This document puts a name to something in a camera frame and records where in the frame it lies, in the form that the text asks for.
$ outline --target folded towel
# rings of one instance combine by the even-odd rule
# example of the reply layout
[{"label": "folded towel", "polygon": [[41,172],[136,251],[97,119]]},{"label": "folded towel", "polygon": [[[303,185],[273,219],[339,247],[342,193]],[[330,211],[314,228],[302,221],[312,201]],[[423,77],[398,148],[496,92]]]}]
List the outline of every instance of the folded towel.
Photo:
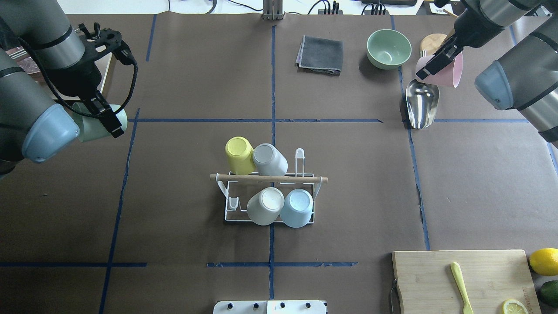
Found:
[{"label": "folded towel", "polygon": [[303,36],[296,65],[316,72],[339,75],[343,66],[343,42]]}]

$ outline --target green bowl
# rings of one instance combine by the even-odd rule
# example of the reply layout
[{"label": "green bowl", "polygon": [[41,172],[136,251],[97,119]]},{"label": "green bowl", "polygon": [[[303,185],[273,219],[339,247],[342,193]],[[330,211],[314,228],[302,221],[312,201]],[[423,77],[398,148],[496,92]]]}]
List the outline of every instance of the green bowl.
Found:
[{"label": "green bowl", "polygon": [[366,43],[368,60],[382,70],[397,69],[411,56],[411,43],[394,30],[378,30]]}]

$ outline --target cup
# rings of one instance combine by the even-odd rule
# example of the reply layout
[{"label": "cup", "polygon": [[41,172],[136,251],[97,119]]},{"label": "cup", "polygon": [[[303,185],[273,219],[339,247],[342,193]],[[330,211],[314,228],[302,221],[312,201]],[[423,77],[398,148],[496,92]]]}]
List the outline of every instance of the cup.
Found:
[{"label": "cup", "polygon": [[402,33],[394,30],[378,30],[372,33],[366,44],[368,60],[379,69],[397,69],[411,56],[411,43]]},{"label": "cup", "polygon": [[[116,111],[118,108],[120,108],[120,106],[117,104],[112,104],[110,107],[113,111]],[[73,108],[81,112],[89,113],[87,107],[81,102],[74,103]],[[124,110],[120,111],[116,115],[116,118],[118,118],[118,120],[120,121],[122,130],[125,131],[128,127],[128,117],[126,116],[126,112]],[[72,113],[72,119],[74,120],[75,124],[79,126],[80,132],[78,135],[78,140],[82,143],[100,139],[101,137],[110,135],[107,129],[105,129],[105,127],[101,124],[99,119],[85,117],[75,112]]]},{"label": "cup", "polygon": [[260,175],[284,176],[287,159],[271,144],[260,144],[254,149],[253,158]]},{"label": "cup", "polygon": [[267,226],[277,219],[284,204],[283,193],[276,188],[269,187],[261,190],[248,201],[246,211],[254,223]]},{"label": "cup", "polygon": [[241,136],[230,139],[225,145],[230,171],[239,175],[251,174],[256,169],[252,161],[253,152],[254,148],[247,139]]},{"label": "cup", "polygon": [[[415,73],[422,69],[433,57],[433,55],[421,57],[417,62]],[[459,85],[459,82],[461,81],[462,73],[463,53],[460,53],[450,64],[448,64],[445,68],[443,68],[435,75],[429,75],[425,79],[420,79],[419,77],[417,77],[417,80],[426,84],[457,87]]]},{"label": "cup", "polygon": [[294,189],[285,198],[281,219],[285,225],[292,228],[305,226],[312,217],[313,206],[314,200],[308,191]]}]

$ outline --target brown tabletop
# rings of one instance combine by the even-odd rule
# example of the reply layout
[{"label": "brown tabletop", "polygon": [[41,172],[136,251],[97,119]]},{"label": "brown tabletop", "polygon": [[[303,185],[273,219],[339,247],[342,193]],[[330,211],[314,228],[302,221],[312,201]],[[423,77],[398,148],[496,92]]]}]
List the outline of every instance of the brown tabletop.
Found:
[{"label": "brown tabletop", "polygon": [[[128,130],[75,142],[45,164],[24,161],[0,182],[1,313],[211,313],[217,301],[243,299],[386,313],[394,250],[555,246],[558,151],[473,86],[540,19],[465,49],[461,84],[441,88],[425,130],[406,128],[402,91],[420,41],[448,32],[451,17],[70,20],[118,30],[132,48]],[[412,44],[401,70],[366,58],[366,39],[381,28]],[[303,35],[344,42],[340,76],[295,66]],[[125,99],[131,74],[117,65],[111,103]],[[330,180],[313,225],[224,221],[225,199],[208,178],[229,170],[233,136],[276,145],[290,172],[304,148],[307,172]]]}]

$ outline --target dish rack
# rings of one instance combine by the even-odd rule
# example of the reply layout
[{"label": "dish rack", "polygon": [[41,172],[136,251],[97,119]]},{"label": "dish rack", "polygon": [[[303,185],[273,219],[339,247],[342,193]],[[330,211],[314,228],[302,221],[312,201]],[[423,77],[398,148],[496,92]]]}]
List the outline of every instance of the dish rack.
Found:
[{"label": "dish rack", "polygon": [[[301,172],[299,172],[299,164],[302,165]],[[307,190],[310,195],[312,195],[312,199],[314,200],[312,204],[312,216],[310,217],[308,224],[314,223],[316,217],[316,197],[320,192],[322,184],[327,183],[328,179],[321,176],[316,177],[313,173],[305,173],[305,164],[306,158],[304,156],[304,150],[302,148],[298,148],[295,151],[295,172],[287,173],[282,177],[260,175],[257,172],[253,172],[249,175],[235,175],[231,172],[229,172],[229,174],[211,174],[209,178],[217,182],[221,192],[225,195],[225,221],[252,222],[252,220],[248,217],[247,210],[243,209],[240,205],[240,196],[238,195],[244,192],[244,196],[253,196],[263,188],[267,187],[264,185],[265,183],[272,183],[272,186],[275,186],[275,188],[281,190],[283,193],[285,193],[285,190],[293,190],[297,188]],[[278,217],[274,222],[283,223],[280,217]]]}]

